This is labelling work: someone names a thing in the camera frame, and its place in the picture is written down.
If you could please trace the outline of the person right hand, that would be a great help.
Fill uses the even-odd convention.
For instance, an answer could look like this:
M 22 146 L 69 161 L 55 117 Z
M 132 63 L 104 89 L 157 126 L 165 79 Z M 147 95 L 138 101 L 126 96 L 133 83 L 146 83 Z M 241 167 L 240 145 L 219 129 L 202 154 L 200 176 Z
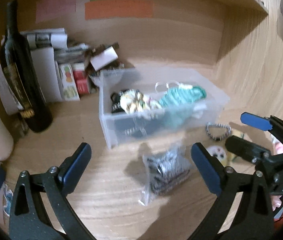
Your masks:
M 272 141 L 273 148 L 274 148 L 274 155 L 283 154 L 283 144 L 278 141 L 278 139 L 273 139 Z M 272 196 L 272 209 L 273 211 L 276 210 L 276 208 L 279 208 L 281 206 L 281 196 Z

